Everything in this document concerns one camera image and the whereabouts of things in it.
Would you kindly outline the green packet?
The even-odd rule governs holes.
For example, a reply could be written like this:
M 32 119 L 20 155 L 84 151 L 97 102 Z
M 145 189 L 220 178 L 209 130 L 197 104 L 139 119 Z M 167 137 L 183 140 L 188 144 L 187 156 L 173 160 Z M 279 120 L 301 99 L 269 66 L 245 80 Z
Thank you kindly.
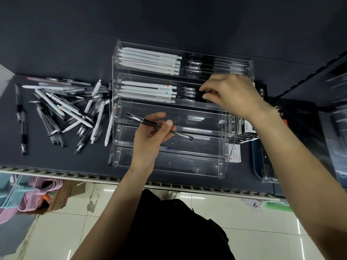
M 292 208 L 289 206 L 289 204 L 287 202 L 265 201 L 265 202 L 263 202 L 263 207 L 268 208 L 268 209 L 272 209 L 272 210 L 279 210 L 279 211 L 293 213 Z

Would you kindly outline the clear plastic storage container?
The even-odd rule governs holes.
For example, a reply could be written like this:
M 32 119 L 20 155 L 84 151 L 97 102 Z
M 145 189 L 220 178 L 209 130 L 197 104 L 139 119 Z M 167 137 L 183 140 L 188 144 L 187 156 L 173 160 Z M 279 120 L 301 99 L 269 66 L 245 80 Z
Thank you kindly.
M 335 177 L 347 191 L 347 104 L 330 113 L 319 112 L 319 118 Z

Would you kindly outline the black box with white label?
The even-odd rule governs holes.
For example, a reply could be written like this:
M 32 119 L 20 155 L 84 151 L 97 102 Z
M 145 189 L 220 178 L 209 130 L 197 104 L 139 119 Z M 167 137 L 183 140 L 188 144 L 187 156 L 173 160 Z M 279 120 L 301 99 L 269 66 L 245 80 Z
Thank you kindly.
M 260 97 L 270 103 L 270 97 L 268 96 L 267 85 L 261 82 L 253 82 L 253 86 L 257 90 Z M 258 134 L 254 130 L 253 126 L 247 120 L 237 117 L 237 126 L 236 126 L 236 140 L 235 144 L 243 144 L 249 141 L 257 140 Z

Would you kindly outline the black diary notebook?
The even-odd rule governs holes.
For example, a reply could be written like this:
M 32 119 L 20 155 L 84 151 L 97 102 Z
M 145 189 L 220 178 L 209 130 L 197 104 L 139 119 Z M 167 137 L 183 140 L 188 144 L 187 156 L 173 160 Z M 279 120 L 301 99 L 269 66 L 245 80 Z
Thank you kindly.
M 304 144 L 304 146 L 323 164 L 329 173 L 336 178 L 332 160 L 321 126 L 318 109 L 314 103 L 269 98 L 268 103 L 274 106 L 284 123 Z

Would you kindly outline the brown cardboard box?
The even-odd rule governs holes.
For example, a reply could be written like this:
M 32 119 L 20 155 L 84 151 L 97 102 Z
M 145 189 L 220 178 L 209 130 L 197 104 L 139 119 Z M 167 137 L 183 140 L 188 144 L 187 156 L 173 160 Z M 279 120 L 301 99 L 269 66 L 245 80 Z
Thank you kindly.
M 61 188 L 41 196 L 41 201 L 36 210 L 29 214 L 43 215 L 64 208 L 69 198 L 85 193 L 86 182 L 63 180 Z

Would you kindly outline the row of white pens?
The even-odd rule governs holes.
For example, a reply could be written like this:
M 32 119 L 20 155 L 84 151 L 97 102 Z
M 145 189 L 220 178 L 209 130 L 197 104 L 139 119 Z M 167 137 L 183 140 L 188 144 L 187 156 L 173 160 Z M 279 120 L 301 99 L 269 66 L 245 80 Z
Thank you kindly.
M 179 75 L 183 57 L 140 48 L 123 47 L 116 52 L 115 63 L 126 68 Z
M 177 87 L 167 84 L 144 83 L 136 81 L 121 81 L 120 92 L 133 93 L 143 96 L 154 96 L 168 100 L 176 99 Z

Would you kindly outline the dark upper shelf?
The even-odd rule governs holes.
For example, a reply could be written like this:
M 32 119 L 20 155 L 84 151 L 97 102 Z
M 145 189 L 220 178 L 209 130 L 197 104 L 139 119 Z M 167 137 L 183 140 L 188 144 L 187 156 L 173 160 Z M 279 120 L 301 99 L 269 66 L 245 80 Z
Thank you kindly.
M 323 108 L 347 104 L 347 50 L 275 98 L 307 101 Z

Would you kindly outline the pile of mixed loose pens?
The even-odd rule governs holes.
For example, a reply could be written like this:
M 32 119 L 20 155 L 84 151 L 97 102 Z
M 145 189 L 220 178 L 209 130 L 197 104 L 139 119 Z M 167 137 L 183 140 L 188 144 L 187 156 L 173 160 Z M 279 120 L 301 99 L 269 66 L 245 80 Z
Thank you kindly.
M 36 85 L 19 85 L 29 89 L 34 96 L 30 101 L 37 109 L 48 138 L 54 145 L 66 147 L 63 135 L 76 130 L 79 140 L 75 154 L 85 146 L 97 142 L 106 127 L 105 145 L 108 144 L 112 129 L 112 81 L 108 87 L 99 80 L 95 85 L 69 79 L 26 77 Z

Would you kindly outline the person's right forearm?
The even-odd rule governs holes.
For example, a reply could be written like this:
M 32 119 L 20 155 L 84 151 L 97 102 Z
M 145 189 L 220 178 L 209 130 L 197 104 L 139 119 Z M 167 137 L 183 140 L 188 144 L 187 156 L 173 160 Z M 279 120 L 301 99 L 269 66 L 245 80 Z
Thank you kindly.
M 325 260 L 347 260 L 347 193 L 266 104 L 251 123 L 297 219 Z

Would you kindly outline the person's left forearm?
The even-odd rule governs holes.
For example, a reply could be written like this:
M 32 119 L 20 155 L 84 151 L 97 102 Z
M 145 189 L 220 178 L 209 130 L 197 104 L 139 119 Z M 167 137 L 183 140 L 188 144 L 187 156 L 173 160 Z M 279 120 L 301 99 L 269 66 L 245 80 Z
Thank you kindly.
M 130 166 L 71 260 L 115 258 L 128 236 L 143 188 L 153 168 L 154 162 Z

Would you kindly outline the person's black clothing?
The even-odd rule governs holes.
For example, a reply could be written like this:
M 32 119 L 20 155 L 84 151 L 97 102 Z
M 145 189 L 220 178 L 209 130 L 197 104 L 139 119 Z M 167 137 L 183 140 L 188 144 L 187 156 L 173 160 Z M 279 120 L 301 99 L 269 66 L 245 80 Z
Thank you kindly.
M 225 231 L 179 199 L 144 189 L 129 234 L 115 260 L 236 260 Z

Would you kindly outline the clear plastic packet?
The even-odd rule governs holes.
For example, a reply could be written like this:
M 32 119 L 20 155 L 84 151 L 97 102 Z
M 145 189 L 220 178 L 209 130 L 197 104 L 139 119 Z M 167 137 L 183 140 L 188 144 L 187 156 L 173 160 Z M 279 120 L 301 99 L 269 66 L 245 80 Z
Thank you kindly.
M 256 199 L 241 199 L 242 203 L 247 207 L 250 207 L 255 214 L 261 214 L 264 202 Z

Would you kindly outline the clear pen with black grip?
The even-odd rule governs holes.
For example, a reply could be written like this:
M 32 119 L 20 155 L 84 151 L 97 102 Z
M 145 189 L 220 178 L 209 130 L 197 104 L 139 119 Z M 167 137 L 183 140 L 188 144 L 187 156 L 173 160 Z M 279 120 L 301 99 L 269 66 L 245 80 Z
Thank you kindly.
M 27 155 L 28 136 L 26 131 L 26 112 L 21 111 L 21 145 L 20 150 L 23 156 Z
M 21 102 L 20 87 L 18 86 L 18 84 L 15 84 L 15 93 L 16 93 L 16 117 L 17 117 L 17 122 L 21 123 L 23 106 Z

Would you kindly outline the clear acrylic tiered organizer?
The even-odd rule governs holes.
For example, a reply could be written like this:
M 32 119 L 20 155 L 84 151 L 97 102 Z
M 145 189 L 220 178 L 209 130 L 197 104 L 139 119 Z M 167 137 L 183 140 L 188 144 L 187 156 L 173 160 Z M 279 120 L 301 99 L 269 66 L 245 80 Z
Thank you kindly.
M 182 56 L 179 75 L 146 72 L 118 65 L 114 61 L 115 55 L 123 47 Z M 207 80 L 185 76 L 185 59 L 189 53 L 194 52 L 153 46 L 149 43 L 128 42 L 121 39 L 117 41 L 112 56 L 114 166 L 129 167 L 131 164 L 134 136 L 140 123 L 128 119 L 126 114 L 131 113 L 144 118 L 152 113 L 165 112 L 164 120 L 172 120 L 176 126 L 176 132 L 192 136 L 194 139 L 191 141 L 175 135 L 164 142 L 160 147 L 154 169 L 224 178 L 229 164 L 228 144 L 235 144 L 236 140 L 237 117 L 210 101 L 203 103 L 181 98 L 182 86 L 199 89 Z M 250 68 L 244 76 L 254 81 L 253 60 L 241 59 L 240 57 L 215 57 L 249 63 Z M 173 85 L 177 87 L 178 96 L 176 99 L 168 100 L 160 97 L 120 92 L 121 81 Z

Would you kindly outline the black gel pen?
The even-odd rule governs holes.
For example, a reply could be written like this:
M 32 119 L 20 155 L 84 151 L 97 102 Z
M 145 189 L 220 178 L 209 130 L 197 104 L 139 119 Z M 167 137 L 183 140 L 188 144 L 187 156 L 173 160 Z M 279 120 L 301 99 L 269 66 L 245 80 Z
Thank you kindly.
M 159 125 L 158 123 L 150 121 L 150 120 L 142 118 L 142 117 L 139 117 L 139 116 L 136 116 L 134 114 L 127 113 L 126 116 L 127 116 L 128 119 L 133 120 L 135 122 L 138 122 L 138 123 L 141 123 L 141 124 L 145 124 L 145 125 L 151 126 L 153 128 L 161 128 L 161 125 Z M 187 138 L 187 139 L 189 139 L 191 141 L 193 141 L 193 139 L 194 139 L 192 136 L 189 136 L 189 135 L 186 135 L 186 134 L 183 134 L 183 133 L 180 133 L 180 132 L 176 132 L 176 131 L 173 131 L 173 130 L 170 130 L 170 133 L 178 135 L 178 136 L 181 136 L 181 137 L 184 137 L 184 138 Z

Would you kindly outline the person's left hand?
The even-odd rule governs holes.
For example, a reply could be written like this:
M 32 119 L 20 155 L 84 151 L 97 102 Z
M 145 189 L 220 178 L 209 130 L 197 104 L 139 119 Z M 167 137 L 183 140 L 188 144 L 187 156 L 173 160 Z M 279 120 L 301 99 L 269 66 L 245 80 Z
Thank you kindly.
M 137 172 L 143 172 L 147 175 L 150 175 L 154 169 L 155 159 L 161 144 L 174 136 L 174 134 L 170 133 L 170 130 L 176 130 L 176 126 L 171 120 L 156 123 L 161 125 L 161 128 L 140 124 L 134 137 L 130 167 Z

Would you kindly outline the person's right hand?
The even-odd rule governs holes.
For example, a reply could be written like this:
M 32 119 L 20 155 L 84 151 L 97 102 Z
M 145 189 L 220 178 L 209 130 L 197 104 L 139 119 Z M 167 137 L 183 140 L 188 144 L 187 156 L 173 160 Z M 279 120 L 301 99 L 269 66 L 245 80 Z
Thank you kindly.
M 241 74 L 212 74 L 199 91 L 218 93 L 220 107 L 249 122 L 271 109 L 251 79 Z

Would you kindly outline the bundle of pastel plastic hangers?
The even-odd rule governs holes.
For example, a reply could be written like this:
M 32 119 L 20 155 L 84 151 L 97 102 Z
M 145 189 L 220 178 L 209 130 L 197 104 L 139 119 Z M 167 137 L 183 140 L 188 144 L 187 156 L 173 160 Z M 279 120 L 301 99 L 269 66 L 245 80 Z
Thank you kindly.
M 50 204 L 50 193 L 63 187 L 63 180 L 0 173 L 0 224 L 17 213 L 27 213 Z

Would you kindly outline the row of black capped pens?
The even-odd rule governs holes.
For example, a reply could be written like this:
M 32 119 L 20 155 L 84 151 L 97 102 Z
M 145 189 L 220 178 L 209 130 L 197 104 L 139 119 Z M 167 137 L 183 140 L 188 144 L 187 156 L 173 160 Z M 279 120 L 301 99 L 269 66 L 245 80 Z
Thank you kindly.
M 208 79 L 215 73 L 231 73 L 245 75 L 249 63 L 222 59 L 215 56 L 189 53 L 185 59 L 185 76 Z
M 196 87 L 188 87 L 188 86 L 181 87 L 181 98 L 184 100 L 206 103 L 207 100 L 205 100 L 202 97 L 203 95 L 204 95 L 204 92 L 199 91 L 199 89 Z

